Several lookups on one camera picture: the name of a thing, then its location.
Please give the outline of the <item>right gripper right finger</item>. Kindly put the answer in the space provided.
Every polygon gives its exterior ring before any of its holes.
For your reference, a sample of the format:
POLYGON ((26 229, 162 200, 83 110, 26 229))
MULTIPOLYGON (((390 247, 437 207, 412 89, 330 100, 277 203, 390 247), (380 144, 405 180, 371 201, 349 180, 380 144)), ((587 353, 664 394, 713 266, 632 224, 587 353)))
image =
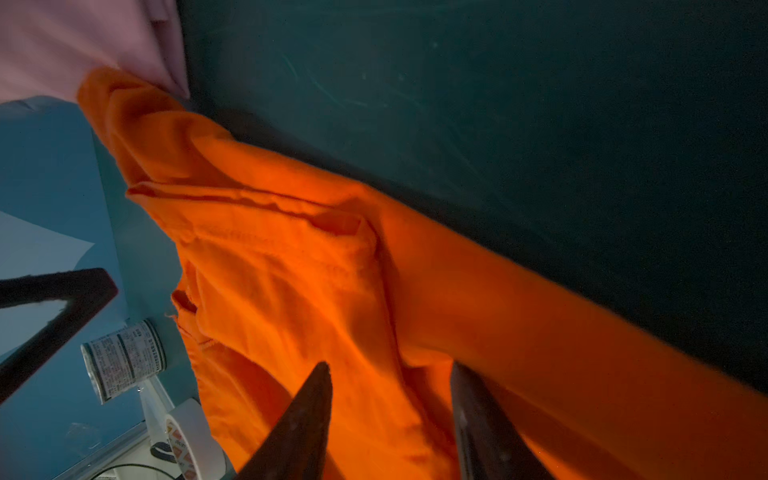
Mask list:
POLYGON ((450 388, 463 479, 553 479, 479 374, 454 363, 450 388))

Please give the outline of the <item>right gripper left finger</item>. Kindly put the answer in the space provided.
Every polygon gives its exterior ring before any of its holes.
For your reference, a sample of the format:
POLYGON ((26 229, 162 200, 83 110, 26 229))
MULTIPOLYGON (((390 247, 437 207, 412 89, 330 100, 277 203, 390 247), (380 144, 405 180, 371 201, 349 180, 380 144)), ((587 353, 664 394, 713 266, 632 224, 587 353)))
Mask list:
POLYGON ((333 386, 329 365, 311 371, 279 421, 242 467, 242 480, 323 477, 332 413, 333 386))

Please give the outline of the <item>orange t shirt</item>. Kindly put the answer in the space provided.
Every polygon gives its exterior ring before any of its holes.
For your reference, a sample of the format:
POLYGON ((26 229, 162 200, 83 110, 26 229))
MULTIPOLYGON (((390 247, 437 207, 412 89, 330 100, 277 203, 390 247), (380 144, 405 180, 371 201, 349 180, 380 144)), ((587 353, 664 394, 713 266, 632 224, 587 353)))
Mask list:
POLYGON ((319 362, 329 479, 455 479, 449 378, 488 380, 558 479, 763 479, 767 399, 365 184, 235 140, 126 72, 76 94, 174 242, 175 322, 243 468, 319 362))

